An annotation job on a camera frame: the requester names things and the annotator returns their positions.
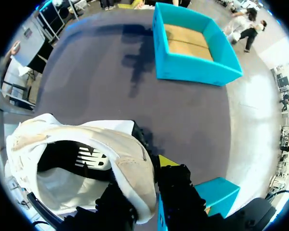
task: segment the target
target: blue box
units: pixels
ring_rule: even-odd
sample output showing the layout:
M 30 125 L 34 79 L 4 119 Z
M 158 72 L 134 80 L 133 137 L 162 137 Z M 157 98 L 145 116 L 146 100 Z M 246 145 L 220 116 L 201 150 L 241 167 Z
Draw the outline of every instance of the blue box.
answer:
M 171 52 L 168 42 L 169 34 L 167 37 L 164 24 L 200 32 L 206 41 L 212 61 Z M 153 35 L 158 79 L 184 80 L 223 86 L 243 76 L 240 63 L 226 36 L 211 18 L 203 14 L 184 7 L 156 3 L 153 16 Z M 185 41 L 175 40 L 173 43 L 178 42 L 188 45 Z

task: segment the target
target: new balance logo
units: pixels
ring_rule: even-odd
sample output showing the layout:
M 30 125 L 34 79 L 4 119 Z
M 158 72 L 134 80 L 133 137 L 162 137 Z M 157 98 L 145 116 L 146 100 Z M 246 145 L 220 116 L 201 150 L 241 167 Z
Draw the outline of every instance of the new balance logo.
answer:
M 106 156 L 97 149 L 79 147 L 75 166 L 87 166 L 89 169 L 98 169 L 99 166 L 104 165 L 103 159 L 105 160 L 105 158 Z

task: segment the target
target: dark gray mat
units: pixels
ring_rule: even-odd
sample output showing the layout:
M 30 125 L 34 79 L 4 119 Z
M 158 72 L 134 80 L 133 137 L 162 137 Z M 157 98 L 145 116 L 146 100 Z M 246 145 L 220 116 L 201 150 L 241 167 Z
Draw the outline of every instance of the dark gray mat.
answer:
M 36 115 L 53 113 L 71 125 L 132 119 L 155 154 L 189 167 L 194 184 L 225 177 L 231 140 L 226 88 L 157 80 L 152 15 L 101 13 L 67 28 L 46 65 Z

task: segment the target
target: white shoe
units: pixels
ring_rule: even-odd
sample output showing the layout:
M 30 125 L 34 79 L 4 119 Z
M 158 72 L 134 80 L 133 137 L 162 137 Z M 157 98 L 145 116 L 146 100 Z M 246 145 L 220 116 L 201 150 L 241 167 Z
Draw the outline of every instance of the white shoe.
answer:
M 137 211 L 137 223 L 148 222 L 156 193 L 147 151 L 130 134 L 94 126 L 62 125 L 51 114 L 19 124 L 6 139 L 12 175 L 53 213 L 63 214 L 77 206 L 95 209 L 113 172 Z

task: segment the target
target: cardboard box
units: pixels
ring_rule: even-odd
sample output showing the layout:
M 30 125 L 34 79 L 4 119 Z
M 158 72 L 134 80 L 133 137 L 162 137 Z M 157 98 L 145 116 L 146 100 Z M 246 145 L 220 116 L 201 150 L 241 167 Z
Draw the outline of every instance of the cardboard box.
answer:
M 152 24 L 158 79 L 223 86 L 243 76 L 236 53 L 211 18 L 157 2 Z

